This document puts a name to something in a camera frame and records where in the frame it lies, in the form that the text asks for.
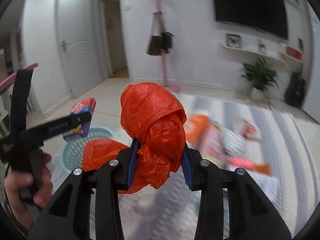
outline finger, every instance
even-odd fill
[[[42,169],[42,181],[43,182],[51,182],[51,178],[52,178],[52,174],[50,172],[50,170],[47,167],[44,167]]]
[[[52,189],[53,185],[51,183],[51,172],[48,168],[42,169],[42,187],[39,189],[39,191],[34,196],[34,202],[40,206],[44,207],[50,198],[52,197]]]
[[[52,197],[52,189],[53,185],[51,182],[44,183],[40,190],[33,197],[33,200],[36,203],[36,205],[44,208]]]
[[[44,166],[49,163],[50,161],[52,161],[52,157],[51,155],[47,154],[47,153],[44,153],[43,154],[43,164]]]
[[[30,173],[11,171],[4,179],[4,188],[7,193],[11,208],[16,212],[24,212],[25,205],[20,200],[19,189],[33,184],[33,177]]]

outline television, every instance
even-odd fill
[[[283,0],[214,0],[215,20],[250,26],[288,39]]]

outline doorway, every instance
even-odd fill
[[[122,33],[120,0],[101,0],[103,2],[103,13],[111,69],[111,78],[129,78],[129,72],[124,51],[124,41]]]

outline brown bag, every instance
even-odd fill
[[[157,23],[156,16],[157,15],[154,14],[153,18],[152,18],[150,42],[149,42],[149,46],[147,49],[147,54],[149,54],[151,56],[159,56],[160,55],[160,48],[162,46],[161,36],[155,35],[156,23]]]

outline human hand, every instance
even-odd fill
[[[49,154],[44,154],[42,169],[42,187],[34,195],[33,201],[36,205],[44,207],[52,196],[53,185],[51,183],[51,172],[46,164],[52,160]],[[19,189],[29,187],[33,184],[34,179],[30,173],[11,171],[4,179],[4,188],[7,193],[13,215],[20,225],[29,230],[34,223],[32,215],[25,207],[19,196]]]

